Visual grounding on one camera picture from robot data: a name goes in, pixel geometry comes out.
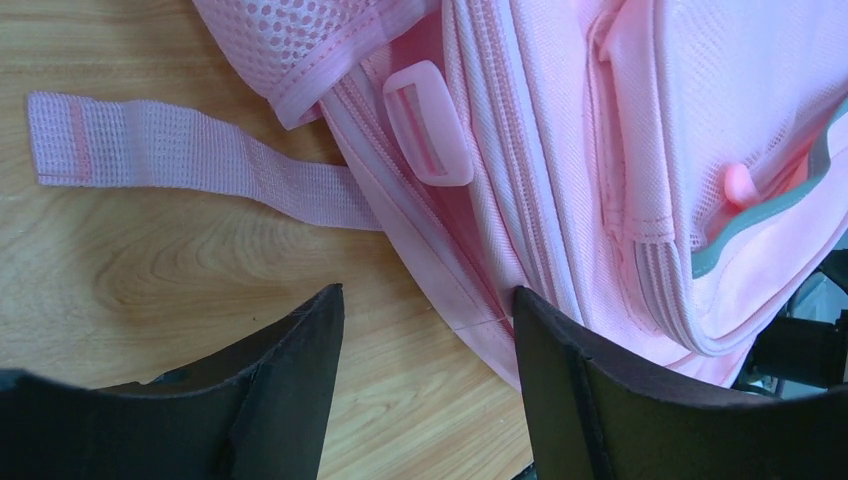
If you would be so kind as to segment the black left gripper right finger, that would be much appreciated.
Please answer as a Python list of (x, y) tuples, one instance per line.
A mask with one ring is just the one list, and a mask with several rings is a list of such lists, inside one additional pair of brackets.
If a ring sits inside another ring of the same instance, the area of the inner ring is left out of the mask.
[(847, 391), (776, 400), (656, 365), (530, 289), (513, 295), (541, 479), (843, 479)]

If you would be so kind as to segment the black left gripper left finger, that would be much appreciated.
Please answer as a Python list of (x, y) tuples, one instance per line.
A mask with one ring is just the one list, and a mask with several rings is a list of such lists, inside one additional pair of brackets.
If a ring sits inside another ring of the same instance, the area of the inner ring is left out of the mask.
[(5, 479), (314, 479), (345, 319), (331, 284), (153, 381), (102, 389), (1, 373)]

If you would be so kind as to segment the pink backpack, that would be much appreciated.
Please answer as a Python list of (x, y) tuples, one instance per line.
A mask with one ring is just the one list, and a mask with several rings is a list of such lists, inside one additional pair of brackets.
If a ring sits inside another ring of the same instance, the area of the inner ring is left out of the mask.
[(384, 232), (439, 315), (518, 381), (512, 290), (728, 387), (847, 228), (843, 1), (199, 1), (286, 128), (28, 98), (38, 181), (235, 195)]

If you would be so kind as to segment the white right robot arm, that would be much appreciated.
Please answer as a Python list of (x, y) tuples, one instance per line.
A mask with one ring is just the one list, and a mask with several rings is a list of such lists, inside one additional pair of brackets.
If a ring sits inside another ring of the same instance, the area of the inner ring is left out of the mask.
[(796, 399), (847, 385), (847, 251), (834, 250), (814, 271), (819, 293), (806, 286), (757, 337), (735, 390)]

